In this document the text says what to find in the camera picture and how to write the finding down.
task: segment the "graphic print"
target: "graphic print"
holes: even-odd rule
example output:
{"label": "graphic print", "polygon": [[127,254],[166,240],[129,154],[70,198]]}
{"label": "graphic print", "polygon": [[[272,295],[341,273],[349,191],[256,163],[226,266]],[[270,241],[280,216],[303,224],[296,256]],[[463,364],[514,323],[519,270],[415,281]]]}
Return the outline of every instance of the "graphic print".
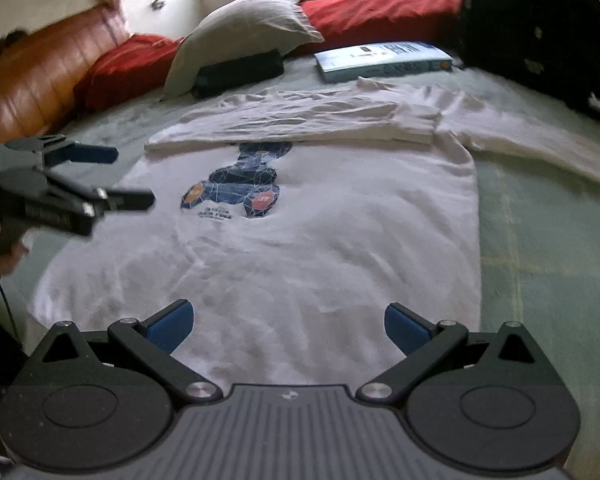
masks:
{"label": "graphic print", "polygon": [[[227,168],[220,168],[192,186],[182,197],[180,207],[193,209],[206,200],[219,204],[242,204],[248,218],[262,218],[276,205],[280,186],[275,184],[278,174],[268,164],[285,156],[291,149],[291,142],[260,142],[240,144],[238,162]],[[226,218],[224,215],[210,214],[206,218]]]}

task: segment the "white pillow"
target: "white pillow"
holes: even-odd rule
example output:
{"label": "white pillow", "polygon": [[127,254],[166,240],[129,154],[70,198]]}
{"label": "white pillow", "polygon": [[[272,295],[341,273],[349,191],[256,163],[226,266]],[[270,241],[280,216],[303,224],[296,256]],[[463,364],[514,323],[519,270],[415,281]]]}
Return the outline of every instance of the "white pillow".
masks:
{"label": "white pillow", "polygon": [[206,65],[264,54],[284,56],[324,38],[298,5],[300,0],[235,0],[208,15],[180,44],[164,92],[189,92]]}

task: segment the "human hand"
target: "human hand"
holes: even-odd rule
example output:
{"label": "human hand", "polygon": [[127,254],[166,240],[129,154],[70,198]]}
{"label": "human hand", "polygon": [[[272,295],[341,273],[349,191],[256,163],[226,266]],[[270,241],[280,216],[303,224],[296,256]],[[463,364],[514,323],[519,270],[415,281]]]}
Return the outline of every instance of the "human hand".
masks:
{"label": "human hand", "polygon": [[29,250],[21,242],[14,243],[9,253],[0,255],[0,276],[11,274],[27,254]]}

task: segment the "black case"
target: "black case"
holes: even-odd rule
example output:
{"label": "black case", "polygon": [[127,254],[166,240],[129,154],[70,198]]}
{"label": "black case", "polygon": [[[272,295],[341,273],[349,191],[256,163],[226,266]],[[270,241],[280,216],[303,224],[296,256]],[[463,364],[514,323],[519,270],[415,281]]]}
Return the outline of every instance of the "black case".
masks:
{"label": "black case", "polygon": [[464,0],[461,55],[600,119],[600,0]]}
{"label": "black case", "polygon": [[247,84],[259,83],[285,73],[277,50],[204,66],[191,89],[194,97],[205,99]]}

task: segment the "book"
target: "book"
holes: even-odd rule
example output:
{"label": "book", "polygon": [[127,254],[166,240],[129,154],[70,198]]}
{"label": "book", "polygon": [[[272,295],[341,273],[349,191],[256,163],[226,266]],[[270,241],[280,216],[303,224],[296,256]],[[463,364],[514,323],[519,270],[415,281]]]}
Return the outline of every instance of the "book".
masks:
{"label": "book", "polygon": [[342,83],[359,77],[399,77],[451,72],[453,59],[427,43],[393,41],[349,46],[315,54],[318,70],[327,83]]}

